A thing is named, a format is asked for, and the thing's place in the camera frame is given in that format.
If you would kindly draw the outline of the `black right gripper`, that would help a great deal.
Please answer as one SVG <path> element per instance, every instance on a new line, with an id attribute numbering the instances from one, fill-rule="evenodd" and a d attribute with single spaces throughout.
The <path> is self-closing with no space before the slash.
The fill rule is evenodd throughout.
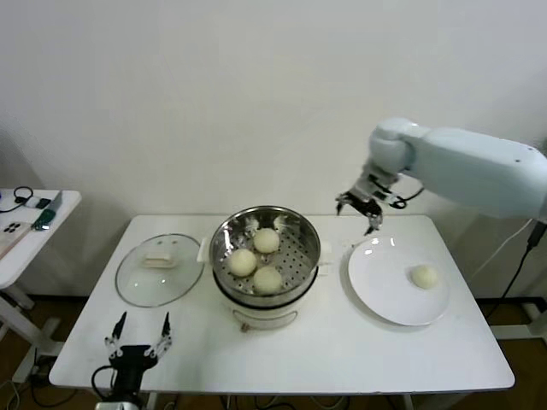
<path id="1" fill-rule="evenodd" d="M 374 195 L 380 191 L 374 183 L 375 176 L 369 168 L 363 168 L 360 176 L 353 184 L 350 192 L 357 198 L 358 206 L 362 208 L 361 213 L 368 218 L 368 229 L 365 235 L 378 231 L 383 223 L 383 212 Z M 340 215 L 345 206 L 353 206 L 353 200 L 349 192 L 339 194 L 336 199 L 336 215 Z"/>

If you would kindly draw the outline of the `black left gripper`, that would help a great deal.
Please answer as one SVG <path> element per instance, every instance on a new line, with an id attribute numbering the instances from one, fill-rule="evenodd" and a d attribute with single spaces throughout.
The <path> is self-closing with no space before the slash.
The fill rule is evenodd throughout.
<path id="1" fill-rule="evenodd" d="M 104 344 L 115 370 L 115 381 L 110 391 L 110 400 L 137 400 L 144 373 L 158 363 L 172 345 L 169 313 L 166 313 L 160 339 L 150 345 L 120 346 L 121 333 L 126 322 L 124 312 L 116 322 L 111 334 L 104 338 Z"/>

